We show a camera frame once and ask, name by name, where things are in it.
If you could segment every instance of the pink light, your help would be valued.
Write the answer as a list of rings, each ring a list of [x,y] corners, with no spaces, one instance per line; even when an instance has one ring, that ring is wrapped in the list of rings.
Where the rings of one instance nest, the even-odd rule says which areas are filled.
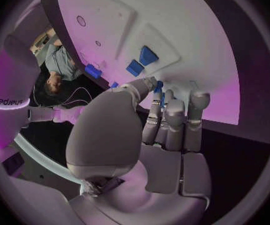
[[[20,105],[12,106],[12,105],[0,105],[0,110],[15,110],[15,109],[22,109],[28,106],[30,103],[30,99],[28,98],[27,101],[23,102]]]

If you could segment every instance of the man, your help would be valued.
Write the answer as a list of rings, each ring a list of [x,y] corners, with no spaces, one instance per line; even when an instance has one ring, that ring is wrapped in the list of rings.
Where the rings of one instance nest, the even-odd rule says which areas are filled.
[[[60,92],[62,80],[72,81],[82,74],[82,72],[75,67],[74,61],[59,39],[49,45],[45,58],[45,66],[50,76],[44,88],[47,94],[51,96]]]

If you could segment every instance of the circular hole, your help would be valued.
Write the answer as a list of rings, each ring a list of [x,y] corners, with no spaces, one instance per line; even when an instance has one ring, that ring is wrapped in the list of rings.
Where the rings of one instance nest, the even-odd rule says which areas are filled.
[[[95,44],[98,45],[99,47],[101,46],[101,43],[99,41],[95,41]]]
[[[82,16],[77,16],[76,17],[76,20],[77,20],[77,22],[82,26],[82,27],[85,27],[86,26],[86,21],[85,21],[85,19],[82,17]]]

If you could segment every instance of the gray t-shirt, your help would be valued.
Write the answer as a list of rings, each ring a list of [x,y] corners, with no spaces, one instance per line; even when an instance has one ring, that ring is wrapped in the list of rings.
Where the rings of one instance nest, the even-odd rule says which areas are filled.
[[[50,44],[45,58],[45,65],[49,72],[54,71],[62,76],[63,80],[72,81],[82,74],[70,63],[70,56],[63,46]]]

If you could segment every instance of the person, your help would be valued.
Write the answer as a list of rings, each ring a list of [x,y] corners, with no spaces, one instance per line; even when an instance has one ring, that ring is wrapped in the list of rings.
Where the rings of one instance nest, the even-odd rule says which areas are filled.
[[[45,82],[44,89],[50,96],[60,92],[62,80],[72,81],[82,75],[59,39],[49,45],[45,57],[45,66],[50,76]]]

